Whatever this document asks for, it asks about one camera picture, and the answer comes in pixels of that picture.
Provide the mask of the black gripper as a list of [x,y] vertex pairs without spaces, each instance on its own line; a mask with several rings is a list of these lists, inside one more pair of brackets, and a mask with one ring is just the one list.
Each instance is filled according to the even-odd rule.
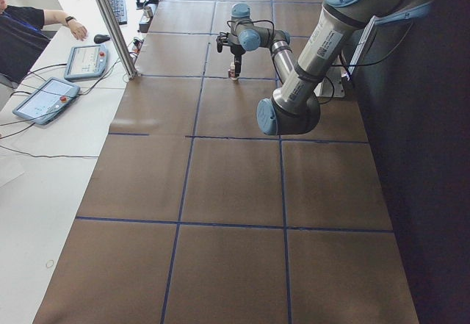
[[234,75],[239,76],[242,69],[242,55],[245,54],[245,49],[241,45],[232,44],[231,53],[234,55]]

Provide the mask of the person's hand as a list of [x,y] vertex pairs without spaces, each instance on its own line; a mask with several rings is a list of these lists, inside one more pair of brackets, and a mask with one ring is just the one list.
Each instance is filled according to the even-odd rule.
[[68,28],[71,32],[71,34],[77,39],[77,40],[85,40],[87,38],[87,29],[84,25],[79,23],[76,20],[71,20],[68,22]]

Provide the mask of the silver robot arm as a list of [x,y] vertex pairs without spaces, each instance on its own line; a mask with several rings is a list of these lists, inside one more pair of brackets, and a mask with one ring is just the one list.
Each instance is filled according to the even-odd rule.
[[274,26],[256,26],[250,7],[231,8],[229,32],[217,37],[217,50],[230,48],[234,66],[230,77],[241,72],[242,55],[267,48],[282,86],[258,103],[258,127],[266,135],[305,134],[320,118],[314,93],[353,32],[365,28],[374,17],[385,23],[420,18],[429,12],[432,0],[323,0],[313,33],[299,57],[294,57],[287,32]]

